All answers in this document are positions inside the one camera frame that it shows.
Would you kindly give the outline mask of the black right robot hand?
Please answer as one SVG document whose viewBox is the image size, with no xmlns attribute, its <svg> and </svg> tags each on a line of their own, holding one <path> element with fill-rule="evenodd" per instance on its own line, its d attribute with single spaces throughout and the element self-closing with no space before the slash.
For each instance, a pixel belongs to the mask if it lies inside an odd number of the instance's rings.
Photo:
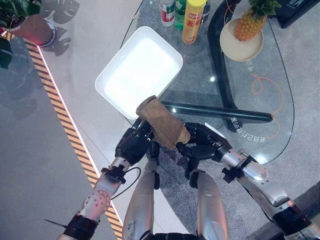
<svg viewBox="0 0 320 240">
<path fill-rule="evenodd" d="M 212 159 L 220 162 L 224 154 L 233 148 L 217 130 L 204 124 L 185 122 L 184 126 L 190 133 L 190 140 L 187 143 L 178 142 L 176 147 L 179 153 L 189 160 Z"/>
</svg>

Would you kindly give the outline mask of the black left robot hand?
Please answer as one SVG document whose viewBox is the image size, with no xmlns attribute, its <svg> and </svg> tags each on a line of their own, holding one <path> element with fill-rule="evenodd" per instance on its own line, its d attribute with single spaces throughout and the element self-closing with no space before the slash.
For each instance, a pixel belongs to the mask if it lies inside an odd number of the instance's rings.
<svg viewBox="0 0 320 240">
<path fill-rule="evenodd" d="M 125 159 L 130 166 L 135 165 L 145 155 L 154 137 L 151 125 L 139 117 L 117 144 L 115 157 Z"/>
</svg>

